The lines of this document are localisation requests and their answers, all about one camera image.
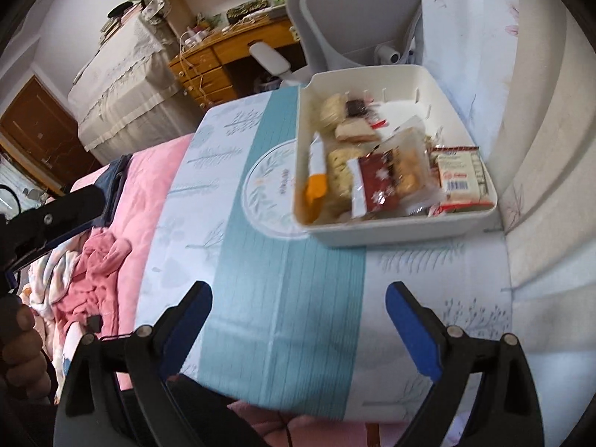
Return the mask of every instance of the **teal stripe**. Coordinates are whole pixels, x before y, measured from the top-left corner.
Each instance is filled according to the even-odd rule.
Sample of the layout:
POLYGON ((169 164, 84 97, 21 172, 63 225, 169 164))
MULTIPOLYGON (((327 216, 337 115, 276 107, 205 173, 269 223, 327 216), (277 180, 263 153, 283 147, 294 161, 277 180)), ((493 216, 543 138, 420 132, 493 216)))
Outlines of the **teal stripe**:
MULTIPOLYGON (((273 93, 242 172, 296 137, 297 90, 273 93)), ((270 409, 343 418, 352 381, 365 249, 283 241, 249 225, 239 187, 213 284, 198 380, 270 409)))

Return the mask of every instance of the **red snack package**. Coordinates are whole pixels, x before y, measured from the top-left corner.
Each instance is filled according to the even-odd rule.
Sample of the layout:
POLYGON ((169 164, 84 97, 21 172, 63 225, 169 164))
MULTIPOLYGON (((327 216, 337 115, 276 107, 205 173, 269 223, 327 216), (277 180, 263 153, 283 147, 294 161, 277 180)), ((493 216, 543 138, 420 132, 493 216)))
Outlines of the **red snack package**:
POLYGON ((350 159, 348 167, 354 177, 353 218, 371 212, 394 210, 399 206, 392 151, 350 159))

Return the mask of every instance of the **white curtain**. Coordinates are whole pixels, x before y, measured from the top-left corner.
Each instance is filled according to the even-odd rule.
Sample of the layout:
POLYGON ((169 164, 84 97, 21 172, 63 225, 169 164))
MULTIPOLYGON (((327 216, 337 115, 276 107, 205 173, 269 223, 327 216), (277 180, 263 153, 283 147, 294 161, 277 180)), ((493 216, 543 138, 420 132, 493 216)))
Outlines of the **white curtain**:
POLYGON ((422 0, 424 65, 500 198, 546 446, 596 391, 596 53, 560 0, 422 0))

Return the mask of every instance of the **wrapped snack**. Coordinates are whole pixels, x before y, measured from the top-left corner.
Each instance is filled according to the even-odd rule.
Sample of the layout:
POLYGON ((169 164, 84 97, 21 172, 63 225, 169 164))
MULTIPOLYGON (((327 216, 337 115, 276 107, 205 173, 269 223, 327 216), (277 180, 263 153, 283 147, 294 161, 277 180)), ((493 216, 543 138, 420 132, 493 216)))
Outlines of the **wrapped snack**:
POLYGON ((338 124, 335 135, 340 142, 367 143, 378 141, 376 132, 362 117, 351 117, 338 124))
POLYGON ((489 210, 494 206, 477 146, 436 148, 431 162, 446 194, 445 200, 431 208, 431 216, 489 210))
POLYGON ((431 175, 424 138, 420 129, 409 128, 384 141, 375 153, 348 162, 354 176, 353 218, 390 211, 408 216, 444 198, 431 175))
POLYGON ((364 150, 358 148, 336 149, 329 153, 329 189, 333 197, 351 200, 354 179, 348 169, 348 160, 365 154, 364 150))
POLYGON ((348 117, 362 117, 368 112, 367 105, 362 99, 353 99, 346 103, 348 117))
POLYGON ((315 133, 311 143, 308 161, 308 183, 305 190, 305 203, 309 222, 314 222, 323 209, 323 199, 327 195, 327 166, 325 147, 321 135, 315 133))
POLYGON ((392 155, 393 152, 388 151, 348 161, 348 168, 354 177, 352 218, 395 210, 399 206, 392 155))
POLYGON ((346 120, 346 97, 335 94, 328 98, 321 107, 320 121, 323 128, 334 130, 346 120))
POLYGON ((366 115, 366 120, 372 129, 379 129, 381 127, 388 126, 387 120, 383 119, 379 113, 372 108, 369 108, 366 115))

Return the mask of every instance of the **wooden desk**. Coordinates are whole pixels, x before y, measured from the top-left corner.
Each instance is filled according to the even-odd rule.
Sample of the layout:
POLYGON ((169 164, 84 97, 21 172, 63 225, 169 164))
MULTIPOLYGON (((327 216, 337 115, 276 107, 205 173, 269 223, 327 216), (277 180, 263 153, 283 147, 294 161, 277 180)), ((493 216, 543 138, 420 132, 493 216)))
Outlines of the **wooden desk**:
POLYGON ((291 27, 288 18, 238 25, 225 34, 210 35, 182 59, 177 55, 170 69, 202 108, 233 101, 252 94, 254 79, 264 71, 248 52, 255 42, 281 49, 294 70, 306 65, 291 27))

